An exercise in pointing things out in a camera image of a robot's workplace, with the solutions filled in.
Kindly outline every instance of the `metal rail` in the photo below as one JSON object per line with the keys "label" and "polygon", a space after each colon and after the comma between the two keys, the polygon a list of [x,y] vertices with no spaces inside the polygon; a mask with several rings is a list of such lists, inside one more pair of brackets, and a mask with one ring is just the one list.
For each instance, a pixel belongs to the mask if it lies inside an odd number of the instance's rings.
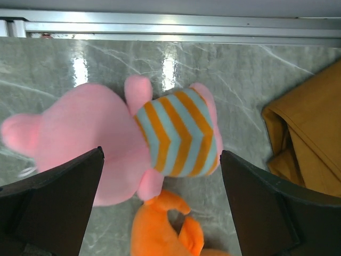
{"label": "metal rail", "polygon": [[0,36],[341,47],[341,19],[0,9],[0,21]]}

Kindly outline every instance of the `floor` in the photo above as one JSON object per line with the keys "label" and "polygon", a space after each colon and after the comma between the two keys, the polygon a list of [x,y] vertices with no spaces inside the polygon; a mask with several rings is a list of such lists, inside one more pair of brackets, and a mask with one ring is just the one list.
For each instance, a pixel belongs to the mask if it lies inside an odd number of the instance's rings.
{"label": "floor", "polygon": [[[40,113],[88,81],[123,95],[125,78],[142,74],[150,77],[155,97],[199,81],[215,97],[224,148],[266,168],[271,148],[262,108],[340,57],[340,49],[324,47],[2,38],[0,121],[15,113]],[[21,171],[34,166],[3,146],[0,162],[0,186],[22,179]],[[220,169],[209,178],[166,179],[165,188],[189,202],[206,247],[241,255]],[[80,255],[128,256],[140,205],[133,197],[94,209]],[[179,225],[176,214],[171,217]]]}

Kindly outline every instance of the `orange and blue striped shirt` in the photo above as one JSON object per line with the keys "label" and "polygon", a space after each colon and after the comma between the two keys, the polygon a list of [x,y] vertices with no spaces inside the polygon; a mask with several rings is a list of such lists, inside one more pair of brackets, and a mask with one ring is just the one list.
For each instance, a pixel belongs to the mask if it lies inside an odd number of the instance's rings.
{"label": "orange and blue striped shirt", "polygon": [[202,176],[216,168],[212,120],[194,88],[149,101],[134,118],[149,146],[152,166],[164,176]]}

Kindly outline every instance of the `orange plush toy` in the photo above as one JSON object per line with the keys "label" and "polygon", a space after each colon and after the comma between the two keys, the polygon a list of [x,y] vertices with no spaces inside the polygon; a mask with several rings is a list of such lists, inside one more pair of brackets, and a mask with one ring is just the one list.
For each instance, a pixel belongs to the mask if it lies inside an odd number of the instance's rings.
{"label": "orange plush toy", "polygon": [[141,206],[133,223],[131,256],[230,256],[202,249],[204,234],[192,217],[185,217],[178,235],[168,221],[169,210],[186,215],[191,209],[182,198],[166,190]]}

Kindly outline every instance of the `stuffed animal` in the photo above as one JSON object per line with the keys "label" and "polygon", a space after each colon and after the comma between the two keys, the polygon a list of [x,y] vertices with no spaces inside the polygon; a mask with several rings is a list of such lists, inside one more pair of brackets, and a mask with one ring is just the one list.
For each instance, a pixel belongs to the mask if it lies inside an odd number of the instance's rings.
{"label": "stuffed animal", "polygon": [[222,251],[202,249],[204,235],[199,222],[192,217],[185,217],[177,234],[168,221],[169,210],[185,215],[190,212],[182,198],[167,190],[144,202],[133,222],[131,256],[229,256]]}
{"label": "stuffed animal", "polygon": [[42,114],[4,121],[3,142],[32,157],[38,172],[101,146],[105,155],[95,206],[160,194],[164,176],[211,174],[222,139],[214,99],[202,84],[152,100],[146,77],[125,82],[123,100],[100,84],[83,84]]}

